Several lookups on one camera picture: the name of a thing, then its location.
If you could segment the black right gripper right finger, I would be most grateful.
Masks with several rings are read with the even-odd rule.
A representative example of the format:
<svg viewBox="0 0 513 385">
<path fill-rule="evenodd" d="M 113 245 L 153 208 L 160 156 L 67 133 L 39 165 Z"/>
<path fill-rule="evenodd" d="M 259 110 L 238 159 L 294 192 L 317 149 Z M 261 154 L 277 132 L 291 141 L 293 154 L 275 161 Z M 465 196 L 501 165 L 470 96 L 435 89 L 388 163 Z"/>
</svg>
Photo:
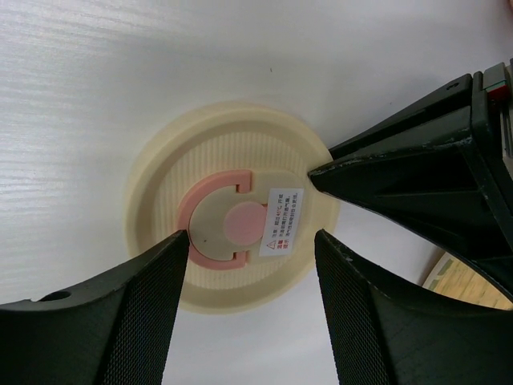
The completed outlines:
<svg viewBox="0 0 513 385">
<path fill-rule="evenodd" d="M 437 294 L 324 229 L 314 252 L 341 384 L 510 384 L 512 312 Z"/>
</svg>

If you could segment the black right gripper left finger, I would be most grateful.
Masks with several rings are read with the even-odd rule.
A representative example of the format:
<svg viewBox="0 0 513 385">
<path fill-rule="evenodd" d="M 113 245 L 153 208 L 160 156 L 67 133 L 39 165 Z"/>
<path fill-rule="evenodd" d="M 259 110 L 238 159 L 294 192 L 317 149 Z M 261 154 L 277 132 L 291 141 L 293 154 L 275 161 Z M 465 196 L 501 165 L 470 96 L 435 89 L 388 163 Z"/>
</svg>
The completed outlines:
<svg viewBox="0 0 513 385">
<path fill-rule="evenodd" d="M 1 306 L 3 384 L 160 384 L 188 262 L 180 230 L 93 278 Z"/>
</svg>

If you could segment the cream lid pink handle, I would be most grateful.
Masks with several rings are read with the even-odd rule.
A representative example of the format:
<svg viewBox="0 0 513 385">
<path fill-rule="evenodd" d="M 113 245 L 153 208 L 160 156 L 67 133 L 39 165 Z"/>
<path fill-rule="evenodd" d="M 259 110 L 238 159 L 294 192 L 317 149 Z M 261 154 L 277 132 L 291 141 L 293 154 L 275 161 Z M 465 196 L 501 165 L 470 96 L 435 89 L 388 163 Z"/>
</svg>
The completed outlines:
<svg viewBox="0 0 513 385">
<path fill-rule="evenodd" d="M 184 230 L 183 309 L 230 314 L 270 302 L 313 268 L 316 232 L 336 225 L 339 203 L 308 177 L 331 159 L 316 133 L 284 112 L 236 102 L 190 111 L 135 160 L 128 252 Z"/>
</svg>

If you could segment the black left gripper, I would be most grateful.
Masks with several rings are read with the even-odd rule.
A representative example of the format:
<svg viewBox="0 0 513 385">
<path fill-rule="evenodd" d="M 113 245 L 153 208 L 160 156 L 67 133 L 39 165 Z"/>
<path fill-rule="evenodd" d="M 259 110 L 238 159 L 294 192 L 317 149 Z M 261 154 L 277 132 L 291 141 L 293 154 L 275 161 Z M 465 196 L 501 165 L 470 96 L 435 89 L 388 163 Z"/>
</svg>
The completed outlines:
<svg viewBox="0 0 513 385">
<path fill-rule="evenodd" d="M 327 195 L 446 250 L 512 295 L 512 61 L 466 74 L 331 149 Z"/>
</svg>

